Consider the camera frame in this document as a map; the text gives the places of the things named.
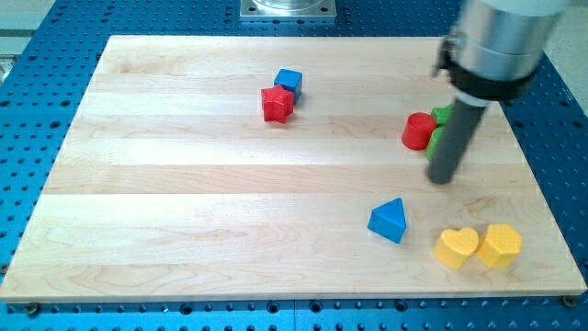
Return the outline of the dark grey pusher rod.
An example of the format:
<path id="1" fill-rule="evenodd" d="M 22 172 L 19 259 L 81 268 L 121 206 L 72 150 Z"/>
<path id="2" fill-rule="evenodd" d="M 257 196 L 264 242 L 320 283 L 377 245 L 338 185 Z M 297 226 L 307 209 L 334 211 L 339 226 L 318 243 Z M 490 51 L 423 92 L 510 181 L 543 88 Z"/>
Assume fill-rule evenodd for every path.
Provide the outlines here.
<path id="1" fill-rule="evenodd" d="M 439 185 L 451 182 L 486 108 L 486 103 L 472 105 L 455 99 L 426 170 L 431 182 Z"/>

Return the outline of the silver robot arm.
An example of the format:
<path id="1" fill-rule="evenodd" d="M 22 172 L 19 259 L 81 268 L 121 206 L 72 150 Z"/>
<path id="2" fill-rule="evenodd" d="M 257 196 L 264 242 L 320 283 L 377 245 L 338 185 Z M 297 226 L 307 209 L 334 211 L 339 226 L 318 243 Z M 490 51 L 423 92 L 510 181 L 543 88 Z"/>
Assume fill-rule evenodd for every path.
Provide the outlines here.
<path id="1" fill-rule="evenodd" d="M 452 110 L 426 174 L 449 183 L 493 101 L 520 97 L 568 0 L 466 0 L 439 48 L 433 74 L 455 88 Z"/>

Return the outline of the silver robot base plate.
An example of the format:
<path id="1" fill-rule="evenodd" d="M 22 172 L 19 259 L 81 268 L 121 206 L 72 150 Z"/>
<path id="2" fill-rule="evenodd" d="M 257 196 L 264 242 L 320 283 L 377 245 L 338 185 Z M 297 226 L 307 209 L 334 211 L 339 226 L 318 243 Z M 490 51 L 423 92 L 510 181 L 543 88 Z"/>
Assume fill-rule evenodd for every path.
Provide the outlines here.
<path id="1" fill-rule="evenodd" d="M 240 17 L 335 17 L 335 0 L 241 0 Z"/>

